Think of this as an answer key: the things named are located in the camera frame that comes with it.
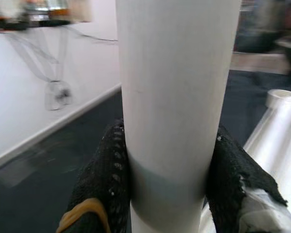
dark floor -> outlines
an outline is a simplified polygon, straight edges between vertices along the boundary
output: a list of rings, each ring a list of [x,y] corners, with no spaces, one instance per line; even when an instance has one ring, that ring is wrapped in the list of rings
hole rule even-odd
[[[275,88],[291,90],[291,75],[230,72],[221,122],[242,145]],[[0,168],[0,233],[55,232],[79,169],[122,116],[121,101],[116,94]]]

baseboard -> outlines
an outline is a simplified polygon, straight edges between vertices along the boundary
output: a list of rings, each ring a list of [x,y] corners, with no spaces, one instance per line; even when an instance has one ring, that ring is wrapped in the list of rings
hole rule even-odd
[[[103,94],[99,95],[98,97],[83,104],[72,113],[58,119],[54,123],[48,125],[46,128],[38,131],[33,136],[25,139],[24,141],[17,144],[13,148],[5,151],[4,153],[0,155],[0,166],[7,163],[9,160],[16,158],[20,153],[26,151],[28,148],[30,148],[34,144],[38,143],[39,141],[43,140],[50,134],[54,133],[55,131],[59,130],[60,128],[68,124],[69,122],[83,115],[84,113],[92,109],[93,107],[99,105],[100,103],[108,99],[109,97],[115,95],[120,90],[121,90],[121,84],[119,83],[115,85],[114,87],[110,88],[109,90],[105,91]]]

cable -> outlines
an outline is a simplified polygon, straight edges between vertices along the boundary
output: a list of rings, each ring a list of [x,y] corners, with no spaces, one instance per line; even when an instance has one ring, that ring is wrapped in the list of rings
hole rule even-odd
[[[60,28],[60,39],[59,39],[59,49],[58,49],[58,61],[59,63],[56,66],[56,80],[61,80],[64,75],[64,64],[67,54],[67,45],[68,45],[68,31]]]
[[[34,40],[36,41],[37,45],[42,47],[43,45],[42,45],[41,41],[44,39],[44,42],[46,44],[45,46],[47,47],[47,41],[45,40],[45,38],[42,37],[41,35],[38,35],[38,34],[40,34],[40,30],[39,29],[32,30],[32,35],[34,35],[34,37],[35,37]],[[50,65],[50,62],[47,59],[43,59],[43,57],[39,56],[39,54],[36,54],[36,58],[40,62],[41,66],[44,68],[45,76],[47,76],[47,77],[49,77],[50,79],[53,80],[55,77],[54,77],[54,72],[53,72],[53,69],[52,69],[52,67]]]
[[[92,36],[92,35],[86,35],[86,34],[80,32],[79,30],[72,28],[72,27],[69,27],[69,26],[64,26],[64,27],[66,29],[72,31],[73,33],[81,36],[81,37],[86,37],[86,38],[90,38],[90,39],[97,40],[97,41],[103,41],[103,42],[118,42],[118,40],[109,40],[109,39],[103,39],[103,38],[99,38],[99,37]]]
[[[50,54],[50,56],[52,56],[54,58],[54,56],[51,55],[51,52],[49,51],[48,41],[47,41],[47,39],[45,37],[45,34],[43,32],[43,28],[41,28],[40,32],[41,32],[40,36],[43,38],[42,40],[45,42],[45,44],[43,45],[44,46],[44,48],[43,48],[44,51],[46,51],[47,54]]]
[[[8,33],[8,32],[0,32],[0,34],[12,34],[12,33]],[[39,47],[37,47],[35,44],[31,43],[30,41],[24,39],[23,37],[17,35],[16,33],[13,33],[14,35],[14,39],[19,41],[20,43],[26,45],[27,47],[31,48],[34,52],[40,54],[42,57],[44,57],[45,59],[48,59],[50,62],[57,64],[58,61],[56,58],[54,58],[52,55],[44,52],[42,49],[40,49]]]
[[[8,41],[12,45],[12,47],[15,49],[15,51],[18,53],[18,55],[23,59],[23,61],[28,66],[29,70],[39,79],[51,82],[51,79],[49,77],[46,77],[38,68],[34,60],[30,57],[26,49],[23,47],[21,43],[16,44],[15,42],[17,39],[15,38],[15,35],[12,33],[6,33],[5,34]]]

dark gray carpet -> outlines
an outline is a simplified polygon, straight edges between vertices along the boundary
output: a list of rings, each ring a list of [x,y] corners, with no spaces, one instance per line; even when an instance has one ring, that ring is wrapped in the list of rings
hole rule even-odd
[[[266,110],[267,91],[291,90],[291,75],[231,71],[221,122],[244,144]],[[0,233],[54,233],[79,169],[106,126],[122,117],[121,94],[0,167]]]

white pvc pipe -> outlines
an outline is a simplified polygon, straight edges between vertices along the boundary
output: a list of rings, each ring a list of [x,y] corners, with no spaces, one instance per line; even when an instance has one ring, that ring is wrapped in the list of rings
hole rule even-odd
[[[117,0],[134,233],[196,233],[240,0]]]

